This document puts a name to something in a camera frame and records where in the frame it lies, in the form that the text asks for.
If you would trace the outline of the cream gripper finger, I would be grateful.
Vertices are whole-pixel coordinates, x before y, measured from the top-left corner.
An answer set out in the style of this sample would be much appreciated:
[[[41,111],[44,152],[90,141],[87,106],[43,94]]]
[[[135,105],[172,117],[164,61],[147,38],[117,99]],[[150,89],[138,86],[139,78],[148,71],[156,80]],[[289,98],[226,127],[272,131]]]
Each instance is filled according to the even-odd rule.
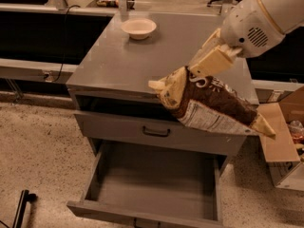
[[[189,71],[197,77],[214,76],[231,68],[236,53],[232,49],[216,47],[209,52],[200,51],[189,63]]]
[[[215,43],[204,44],[189,62],[190,67],[210,67],[215,63]]]

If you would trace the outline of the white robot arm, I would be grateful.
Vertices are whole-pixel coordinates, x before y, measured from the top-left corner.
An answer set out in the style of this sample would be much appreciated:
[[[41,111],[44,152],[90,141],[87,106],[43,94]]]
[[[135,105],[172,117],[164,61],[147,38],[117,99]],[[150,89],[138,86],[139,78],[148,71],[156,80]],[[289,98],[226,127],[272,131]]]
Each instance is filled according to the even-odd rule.
[[[304,22],[304,0],[242,0],[189,63],[198,76],[216,75],[237,57],[253,58],[277,46]]]

